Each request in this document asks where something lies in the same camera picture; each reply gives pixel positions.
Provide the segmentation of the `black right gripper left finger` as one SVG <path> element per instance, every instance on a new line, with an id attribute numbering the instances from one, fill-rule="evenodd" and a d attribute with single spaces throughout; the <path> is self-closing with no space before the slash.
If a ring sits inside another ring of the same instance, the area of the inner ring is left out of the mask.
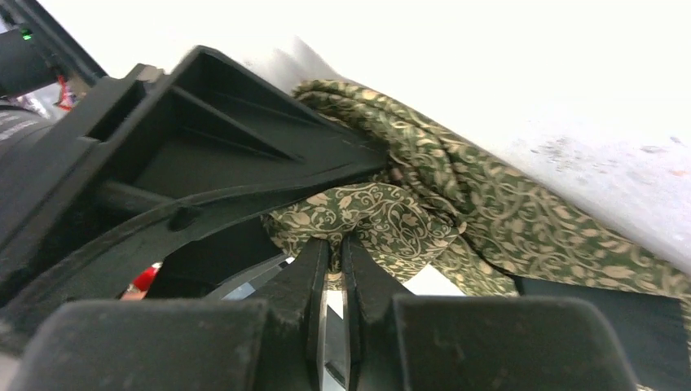
<path id="1" fill-rule="evenodd" d="M 79 301 L 31 340 L 12 390 L 318 390 L 330 247 L 310 239 L 242 300 Z"/>

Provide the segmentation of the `olive floral patterned tie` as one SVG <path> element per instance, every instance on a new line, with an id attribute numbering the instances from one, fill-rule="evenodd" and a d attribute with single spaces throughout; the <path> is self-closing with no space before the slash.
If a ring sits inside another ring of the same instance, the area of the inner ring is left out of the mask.
<path id="1" fill-rule="evenodd" d="M 313 80 L 293 92 L 323 118 L 387 146 L 363 182 L 268 213 L 295 257 L 355 233 L 400 282 L 432 266 L 470 296 L 592 300 L 616 328 L 641 390 L 690 387 L 690 278 L 489 152 L 385 94 Z"/>

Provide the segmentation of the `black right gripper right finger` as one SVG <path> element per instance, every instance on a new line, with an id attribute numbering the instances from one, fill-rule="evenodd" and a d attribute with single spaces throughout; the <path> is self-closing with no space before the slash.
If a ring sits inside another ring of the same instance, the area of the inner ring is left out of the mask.
<path id="1" fill-rule="evenodd" d="M 633 390 L 604 316 L 552 297 L 417 296 L 341 245 L 349 390 Z"/>

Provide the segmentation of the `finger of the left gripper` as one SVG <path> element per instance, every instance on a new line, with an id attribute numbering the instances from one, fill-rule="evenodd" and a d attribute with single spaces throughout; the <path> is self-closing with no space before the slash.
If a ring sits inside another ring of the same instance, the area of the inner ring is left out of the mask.
<path id="1" fill-rule="evenodd" d="M 361 182 L 385 147 L 299 103 L 207 46 L 195 47 L 122 124 L 128 134 L 95 192 L 134 216 L 216 197 L 273 209 Z"/>

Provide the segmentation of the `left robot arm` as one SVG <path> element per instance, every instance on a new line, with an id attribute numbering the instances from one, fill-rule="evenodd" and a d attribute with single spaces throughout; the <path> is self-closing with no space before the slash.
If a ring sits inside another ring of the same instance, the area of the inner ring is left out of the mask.
<path id="1" fill-rule="evenodd" d="M 10 390 L 319 390 L 326 241 L 270 212 L 385 166 L 220 51 L 113 78 L 1 4 L 1 352 Z"/>

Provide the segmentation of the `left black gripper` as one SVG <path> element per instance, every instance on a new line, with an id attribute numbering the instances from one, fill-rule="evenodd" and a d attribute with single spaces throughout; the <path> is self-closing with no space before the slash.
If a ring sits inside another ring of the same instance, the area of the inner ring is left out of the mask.
<path id="1" fill-rule="evenodd" d="M 278 255 L 278 248 L 261 233 L 260 222 L 253 217 L 236 228 L 217 229 L 168 252 L 147 251 L 141 263 L 125 264 L 122 277 L 115 274 L 115 262 L 92 277 L 84 274 L 86 248 L 104 253 L 115 244 L 114 235 L 131 232 L 131 221 L 138 215 L 163 208 L 158 225 L 167 235 L 192 227 L 205 215 L 199 207 L 175 201 L 130 216 L 102 206 L 96 198 L 109 161 L 127 140 L 122 124 L 146 93 L 165 77 L 160 74 L 155 81 L 145 81 L 141 76 L 146 69 L 140 64 L 122 79 L 102 78 L 86 101 L 64 120 L 69 130 L 111 130 L 115 135 L 93 147 L 49 192 L 17 233 L 20 253 L 2 256 L 2 352 L 21 354 L 51 313 L 77 299 L 75 293 L 62 292 L 69 277 L 83 282 L 88 290 L 112 282 L 117 291 L 122 291 L 145 266 L 161 262 L 162 275 L 153 285 L 155 297 L 201 297 L 226 279 Z"/>

